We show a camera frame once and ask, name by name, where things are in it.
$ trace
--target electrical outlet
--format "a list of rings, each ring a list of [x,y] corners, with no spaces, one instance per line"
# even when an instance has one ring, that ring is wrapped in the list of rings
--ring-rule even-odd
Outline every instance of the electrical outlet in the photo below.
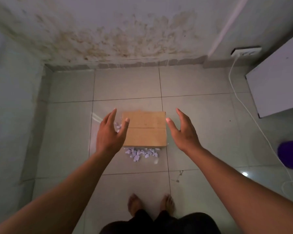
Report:
[[[252,56],[258,54],[262,50],[262,47],[246,47],[246,48],[235,48],[231,52],[231,57],[243,57],[243,56]]]

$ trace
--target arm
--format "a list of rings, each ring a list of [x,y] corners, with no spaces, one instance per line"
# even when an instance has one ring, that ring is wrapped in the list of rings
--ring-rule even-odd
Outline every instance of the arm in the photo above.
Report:
[[[97,151],[61,184],[0,224],[0,234],[72,233],[109,162],[124,144],[129,119],[115,132],[116,109],[101,122]]]
[[[199,167],[244,233],[293,233],[293,202],[243,176],[204,149],[190,118],[176,109],[181,128],[167,118],[172,137]]]

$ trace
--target black pants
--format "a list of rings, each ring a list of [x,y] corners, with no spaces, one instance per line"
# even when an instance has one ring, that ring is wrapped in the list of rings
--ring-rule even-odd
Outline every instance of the black pants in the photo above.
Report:
[[[153,221],[143,209],[129,221],[116,221],[106,225],[100,234],[131,233],[183,233],[183,234],[220,234],[215,221],[205,213],[192,213],[180,219],[162,211]]]

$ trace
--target purple stool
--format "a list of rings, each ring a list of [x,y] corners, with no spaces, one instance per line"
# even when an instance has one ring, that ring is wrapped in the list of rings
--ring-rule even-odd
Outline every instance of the purple stool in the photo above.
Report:
[[[293,169],[293,141],[279,145],[278,157],[286,167]]]

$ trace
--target foot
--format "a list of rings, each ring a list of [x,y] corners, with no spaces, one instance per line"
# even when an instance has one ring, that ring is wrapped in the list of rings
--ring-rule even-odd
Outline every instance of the foot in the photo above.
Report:
[[[166,210],[170,216],[172,216],[175,211],[174,200],[169,194],[165,195],[162,201],[160,202],[160,212],[164,210]]]
[[[128,211],[130,212],[131,216],[135,216],[136,212],[140,209],[143,209],[142,201],[136,194],[132,194],[128,200]]]

